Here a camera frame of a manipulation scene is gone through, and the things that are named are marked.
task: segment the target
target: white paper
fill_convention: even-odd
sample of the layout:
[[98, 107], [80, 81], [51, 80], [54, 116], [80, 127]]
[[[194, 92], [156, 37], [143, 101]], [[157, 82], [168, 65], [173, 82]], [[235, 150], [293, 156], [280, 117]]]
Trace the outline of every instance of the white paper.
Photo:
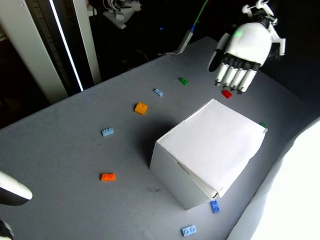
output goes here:
[[222, 197], [261, 147], [265, 132], [213, 99], [158, 142]]

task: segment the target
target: green cable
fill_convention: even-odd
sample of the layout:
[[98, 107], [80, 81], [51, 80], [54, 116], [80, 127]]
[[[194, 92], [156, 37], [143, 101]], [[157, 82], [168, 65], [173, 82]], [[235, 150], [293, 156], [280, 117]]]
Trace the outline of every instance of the green cable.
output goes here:
[[202, 14], [202, 12], [204, 11], [204, 9], [205, 9], [205, 7], [206, 7], [206, 5], [207, 5], [208, 2], [209, 2], [209, 0], [205, 0], [205, 2], [204, 2], [204, 4], [203, 4], [203, 6], [202, 6], [202, 8], [201, 8], [201, 10], [200, 10], [200, 12], [199, 12], [199, 14], [198, 14], [198, 16], [196, 17], [193, 25], [196, 25], [196, 24], [197, 24], [197, 22], [198, 22], [198, 20], [199, 20], [199, 18], [200, 18], [200, 16], [201, 16], [201, 14]]

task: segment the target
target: gray table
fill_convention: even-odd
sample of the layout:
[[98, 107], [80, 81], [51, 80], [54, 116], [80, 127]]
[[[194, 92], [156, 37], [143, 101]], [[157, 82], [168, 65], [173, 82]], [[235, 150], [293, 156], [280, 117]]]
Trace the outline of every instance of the gray table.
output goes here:
[[[217, 42], [204, 38], [0, 130], [0, 170], [28, 186], [25, 205], [0, 206], [18, 240], [225, 239], [286, 142], [302, 102], [259, 72], [244, 95], [226, 99], [207, 72]], [[179, 82], [186, 78], [189, 85]], [[164, 92], [158, 97], [154, 88]], [[211, 98], [269, 128], [261, 149], [219, 199], [185, 211], [149, 170], [157, 138]], [[145, 116], [134, 112], [148, 104]], [[103, 138], [101, 130], [114, 128]], [[103, 172], [115, 182], [101, 182]]]

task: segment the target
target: cardboard box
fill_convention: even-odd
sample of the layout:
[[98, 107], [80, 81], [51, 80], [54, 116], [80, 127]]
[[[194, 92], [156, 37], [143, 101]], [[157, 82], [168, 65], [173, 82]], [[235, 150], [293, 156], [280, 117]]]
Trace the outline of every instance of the cardboard box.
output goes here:
[[267, 130], [212, 99], [156, 141], [150, 170], [191, 209], [225, 194]]

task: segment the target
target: dark blue lego brick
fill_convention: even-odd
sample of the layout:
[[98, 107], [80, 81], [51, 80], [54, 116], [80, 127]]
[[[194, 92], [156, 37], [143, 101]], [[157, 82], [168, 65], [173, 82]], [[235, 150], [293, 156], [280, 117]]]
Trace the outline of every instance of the dark blue lego brick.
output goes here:
[[183, 228], [183, 229], [181, 229], [181, 231], [182, 231], [182, 234], [184, 237], [197, 232], [195, 225], [191, 225], [186, 228]]
[[219, 207], [218, 202], [216, 200], [211, 201], [210, 204], [211, 204], [212, 211], [214, 214], [220, 212], [220, 207]]
[[159, 89], [156, 88], [155, 90], [153, 90], [159, 97], [162, 97], [164, 95], [164, 93]]
[[114, 134], [115, 132], [114, 132], [114, 129], [112, 127], [109, 127], [107, 129], [102, 130], [101, 133], [102, 133], [102, 135], [104, 137], [106, 137], [106, 136], [109, 136], [111, 134]]

